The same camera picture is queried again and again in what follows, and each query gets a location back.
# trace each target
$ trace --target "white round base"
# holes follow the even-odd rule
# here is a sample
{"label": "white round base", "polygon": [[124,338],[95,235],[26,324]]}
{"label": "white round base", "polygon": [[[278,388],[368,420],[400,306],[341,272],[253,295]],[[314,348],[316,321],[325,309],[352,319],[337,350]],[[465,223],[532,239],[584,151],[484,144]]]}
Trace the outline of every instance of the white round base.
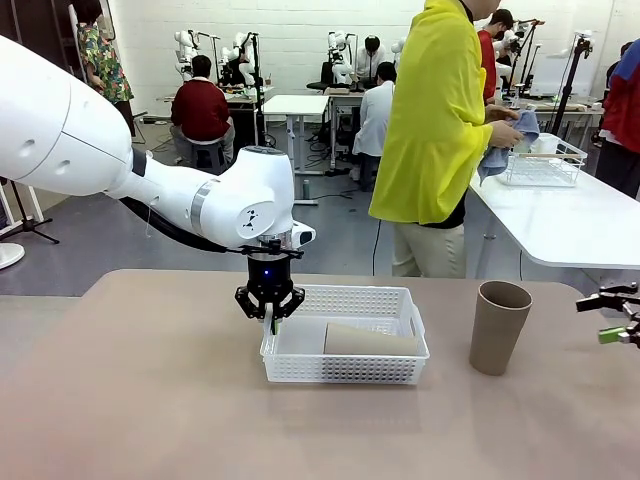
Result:
{"label": "white round base", "polygon": [[15,243],[0,243],[0,270],[19,262],[24,257],[24,248]]}

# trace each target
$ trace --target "white wire basket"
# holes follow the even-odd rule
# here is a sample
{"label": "white wire basket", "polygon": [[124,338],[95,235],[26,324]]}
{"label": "white wire basket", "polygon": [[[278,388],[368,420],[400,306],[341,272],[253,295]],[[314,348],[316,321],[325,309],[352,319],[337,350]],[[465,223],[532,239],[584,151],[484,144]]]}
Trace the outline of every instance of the white wire basket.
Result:
{"label": "white wire basket", "polygon": [[512,153],[507,169],[496,178],[505,185],[575,187],[587,154],[554,136],[545,135],[542,151]]}
{"label": "white wire basket", "polygon": [[[277,335],[268,325],[260,353],[270,382],[415,385],[429,359],[425,330],[406,288],[302,286],[306,299]],[[328,323],[418,338],[418,355],[326,355]]]}

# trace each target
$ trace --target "person in yellow cape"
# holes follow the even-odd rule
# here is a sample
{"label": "person in yellow cape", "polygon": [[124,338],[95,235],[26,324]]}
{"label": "person in yellow cape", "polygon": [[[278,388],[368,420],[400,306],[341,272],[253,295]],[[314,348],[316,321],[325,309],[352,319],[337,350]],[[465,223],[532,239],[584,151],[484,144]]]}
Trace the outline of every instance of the person in yellow cape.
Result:
{"label": "person in yellow cape", "polygon": [[486,107],[473,21],[500,0],[427,0],[402,53],[370,215],[394,223],[394,276],[464,278],[465,196],[487,147],[522,140]]}

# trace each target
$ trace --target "white lab coat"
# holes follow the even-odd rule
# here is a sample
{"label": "white lab coat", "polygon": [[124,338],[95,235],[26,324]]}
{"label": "white lab coat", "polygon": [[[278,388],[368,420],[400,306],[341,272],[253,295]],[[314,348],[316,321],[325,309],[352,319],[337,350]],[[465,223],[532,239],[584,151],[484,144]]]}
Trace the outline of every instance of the white lab coat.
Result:
{"label": "white lab coat", "polygon": [[372,57],[369,57],[366,48],[358,48],[358,52],[356,53],[356,74],[360,77],[360,80],[368,78],[375,80],[376,74],[378,73],[378,65],[384,62],[386,54],[387,50],[384,48],[384,45],[380,45],[380,48],[378,48]]}
{"label": "white lab coat", "polygon": [[361,128],[353,144],[354,154],[366,153],[372,157],[382,157],[394,90],[395,84],[386,81],[365,92],[360,108]]}

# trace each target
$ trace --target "person in floral shirt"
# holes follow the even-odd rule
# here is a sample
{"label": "person in floral shirt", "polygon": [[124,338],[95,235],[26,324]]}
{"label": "person in floral shirt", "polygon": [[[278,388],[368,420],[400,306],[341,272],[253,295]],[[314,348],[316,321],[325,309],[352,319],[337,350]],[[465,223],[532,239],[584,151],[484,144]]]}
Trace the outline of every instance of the person in floral shirt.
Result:
{"label": "person in floral shirt", "polygon": [[87,70],[89,84],[118,109],[127,121],[133,137],[135,128],[130,103],[133,93],[115,48],[100,33],[100,0],[76,0],[73,6],[78,16],[80,56]]}

